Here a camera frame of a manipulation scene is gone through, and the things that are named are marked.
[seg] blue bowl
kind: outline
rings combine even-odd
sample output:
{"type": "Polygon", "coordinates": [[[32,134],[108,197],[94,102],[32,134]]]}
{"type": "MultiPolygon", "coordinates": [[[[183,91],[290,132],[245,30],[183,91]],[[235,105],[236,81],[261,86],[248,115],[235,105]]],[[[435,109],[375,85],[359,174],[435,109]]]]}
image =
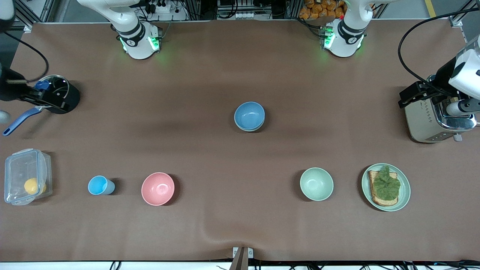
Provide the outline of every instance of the blue bowl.
{"type": "Polygon", "coordinates": [[[265,122],[265,110],[257,102],[245,102],[235,111],[234,119],[239,129],[252,132],[259,129],[265,122]]]}

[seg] pink bowl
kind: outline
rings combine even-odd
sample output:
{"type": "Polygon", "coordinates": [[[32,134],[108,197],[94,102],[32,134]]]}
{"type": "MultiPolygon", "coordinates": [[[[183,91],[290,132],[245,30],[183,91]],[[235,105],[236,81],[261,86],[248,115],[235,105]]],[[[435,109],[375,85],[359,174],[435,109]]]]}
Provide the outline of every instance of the pink bowl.
{"type": "Polygon", "coordinates": [[[175,185],[172,178],[163,172],[149,175],[142,185],[142,197],[149,205],[166,204],[173,196],[175,185]]]}

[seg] clear food container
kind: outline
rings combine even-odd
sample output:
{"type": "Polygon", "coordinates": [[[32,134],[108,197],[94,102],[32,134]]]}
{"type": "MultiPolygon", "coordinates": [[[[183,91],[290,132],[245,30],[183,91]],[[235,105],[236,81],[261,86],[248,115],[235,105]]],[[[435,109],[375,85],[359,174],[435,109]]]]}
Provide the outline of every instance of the clear food container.
{"type": "Polygon", "coordinates": [[[25,149],[5,160],[5,202],[26,205],[52,194],[50,156],[40,150],[25,149]]]}

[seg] cable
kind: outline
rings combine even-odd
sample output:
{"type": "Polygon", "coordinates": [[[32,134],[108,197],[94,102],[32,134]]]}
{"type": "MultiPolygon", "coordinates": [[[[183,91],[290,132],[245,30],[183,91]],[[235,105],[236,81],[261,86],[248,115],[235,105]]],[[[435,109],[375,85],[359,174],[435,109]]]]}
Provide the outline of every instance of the cable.
{"type": "Polygon", "coordinates": [[[230,19],[231,17],[233,17],[237,13],[237,10],[239,9],[239,4],[237,1],[238,0],[232,0],[232,10],[230,11],[230,14],[227,17],[222,17],[219,14],[217,14],[217,17],[221,19],[230,19]]]}
{"type": "Polygon", "coordinates": [[[172,5],[174,5],[174,6],[177,7],[177,8],[181,7],[181,5],[178,5],[178,6],[177,6],[176,4],[174,4],[173,1],[170,1],[170,3],[172,3],[172,5]]]}
{"type": "Polygon", "coordinates": [[[33,46],[31,46],[30,44],[26,43],[25,41],[22,41],[21,39],[16,38],[16,37],[10,35],[10,34],[7,33],[7,32],[5,32],[5,34],[6,34],[7,36],[15,39],[16,41],[22,43],[23,45],[29,47],[29,48],[32,49],[34,52],[38,53],[38,55],[40,55],[40,57],[43,59],[43,61],[45,61],[45,70],[43,71],[43,73],[42,73],[40,76],[38,76],[37,78],[31,79],[31,80],[27,80],[27,83],[32,83],[32,82],[38,81],[39,79],[43,78],[43,77],[47,74],[48,70],[50,69],[50,64],[48,63],[47,58],[46,58],[39,50],[35,49],[33,46]]]}
{"type": "Polygon", "coordinates": [[[386,269],[386,270],[393,270],[393,269],[391,269],[391,268],[385,267],[385,266],[380,265],[380,264],[375,264],[375,263],[370,263],[370,264],[364,265],[364,266],[362,266],[359,270],[363,270],[364,268],[370,269],[370,267],[369,267],[370,265],[379,266],[379,267],[381,267],[381,268],[383,268],[383,269],[386,269]]]}
{"type": "MultiPolygon", "coordinates": [[[[117,261],[113,261],[113,262],[112,262],[112,264],[110,265],[110,270],[113,269],[113,266],[115,265],[116,262],[117,262],[117,261]]],[[[121,261],[119,261],[119,264],[118,264],[118,266],[115,268],[115,270],[119,270],[119,269],[120,269],[120,266],[121,266],[121,261]]]]}
{"type": "Polygon", "coordinates": [[[322,267],[320,267],[320,268],[318,268],[318,266],[317,266],[318,270],[322,270],[327,264],[328,264],[328,261],[327,261],[326,263],[324,263],[324,264],[322,265],[322,267]]]}
{"type": "Polygon", "coordinates": [[[402,44],[403,44],[403,41],[405,40],[405,38],[417,27],[419,27],[420,25],[424,24],[424,23],[427,23],[427,22],[431,22],[433,20],[437,20],[437,19],[440,19],[440,18],[445,18],[445,17],[449,17],[449,16],[454,16],[454,15],[457,15],[457,14],[462,14],[462,13],[468,13],[468,12],[472,12],[472,11],[477,11],[479,10],[478,7],[477,8],[473,8],[473,9],[468,9],[468,10],[463,10],[463,11],[457,11],[457,12],[451,12],[451,13],[447,13],[447,14],[443,14],[443,15],[439,15],[439,16],[436,16],[436,17],[433,17],[433,18],[430,18],[430,19],[426,19],[424,21],[421,21],[419,22],[418,24],[414,25],[413,27],[411,27],[402,37],[402,39],[400,40],[400,43],[398,44],[398,58],[400,59],[400,63],[402,64],[403,68],[405,68],[406,71],[408,71],[410,74],[412,74],[415,78],[419,79],[420,81],[422,81],[424,84],[428,85],[429,87],[432,87],[433,89],[437,90],[439,93],[441,93],[442,95],[445,95],[445,96],[449,96],[450,94],[448,92],[446,92],[445,90],[443,89],[439,89],[437,87],[435,87],[434,85],[432,85],[430,82],[428,82],[427,80],[423,79],[422,77],[420,77],[418,74],[416,74],[415,72],[413,72],[411,69],[409,69],[409,67],[407,67],[407,65],[405,64],[405,62],[403,61],[403,58],[402,58],[402,53],[401,53],[401,49],[402,49],[402,44]]]}
{"type": "Polygon", "coordinates": [[[310,24],[308,24],[304,19],[300,19],[300,18],[297,18],[297,17],[289,17],[289,18],[287,18],[287,19],[294,19],[294,20],[299,21],[301,24],[303,24],[304,26],[306,26],[306,27],[308,28],[308,30],[310,30],[310,32],[311,32],[312,34],[314,34],[316,37],[328,37],[328,36],[320,35],[320,34],[316,33],[316,32],[314,31],[314,29],[320,29],[320,27],[319,27],[319,26],[315,26],[315,25],[310,25],[310,24]]]}
{"type": "Polygon", "coordinates": [[[268,19],[270,19],[272,16],[280,16],[280,15],[284,15],[287,11],[285,10],[284,12],[280,13],[280,14],[272,14],[270,13],[270,16],[268,16],[268,19]]]}
{"type": "Polygon", "coordinates": [[[145,21],[148,22],[148,17],[147,17],[147,15],[145,14],[144,10],[143,10],[142,8],[140,8],[140,10],[142,11],[142,14],[144,15],[145,21]]]}
{"type": "Polygon", "coordinates": [[[190,12],[188,9],[187,9],[187,6],[185,6],[185,3],[183,1],[180,1],[180,3],[182,4],[182,7],[183,9],[185,10],[185,12],[188,12],[188,14],[190,14],[190,16],[195,16],[194,19],[196,19],[197,17],[200,17],[200,15],[196,14],[196,13],[192,13],[190,12]]]}
{"type": "Polygon", "coordinates": [[[382,7],[382,6],[383,6],[383,4],[380,4],[380,5],[376,6],[374,9],[372,9],[372,11],[375,11],[376,9],[378,9],[379,7],[382,7]]]}
{"type": "Polygon", "coordinates": [[[162,39],[164,39],[165,36],[167,35],[168,29],[170,29],[170,25],[172,24],[172,21],[173,21],[173,15],[172,15],[172,19],[168,23],[168,26],[167,26],[167,29],[165,30],[165,33],[162,35],[162,39]]]}

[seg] floor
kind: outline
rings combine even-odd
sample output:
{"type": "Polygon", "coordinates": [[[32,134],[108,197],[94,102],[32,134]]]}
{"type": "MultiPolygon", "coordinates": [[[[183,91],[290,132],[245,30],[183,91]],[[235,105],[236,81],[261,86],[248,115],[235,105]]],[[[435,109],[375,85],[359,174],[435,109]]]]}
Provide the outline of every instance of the floor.
{"type": "MultiPolygon", "coordinates": [[[[38,6],[36,1],[42,2],[45,0],[31,0],[28,2],[32,8],[38,6]]],[[[429,10],[426,2],[432,3],[433,12],[436,15],[445,14],[458,10],[467,0],[400,0],[391,3],[385,10],[382,18],[385,19],[404,19],[415,18],[424,19],[429,18],[429,10]]],[[[97,12],[80,5],[76,0],[62,0],[59,5],[56,18],[60,22],[75,22],[75,23],[96,23],[106,22],[107,20],[97,12]]],[[[467,40],[471,40],[480,34],[480,12],[471,12],[463,19],[463,30],[467,40]]],[[[17,37],[22,36],[20,31],[12,31],[17,37]]],[[[0,35],[0,62],[5,66],[10,66],[12,59],[18,47],[18,42],[12,40],[6,35],[0,35]]]]}

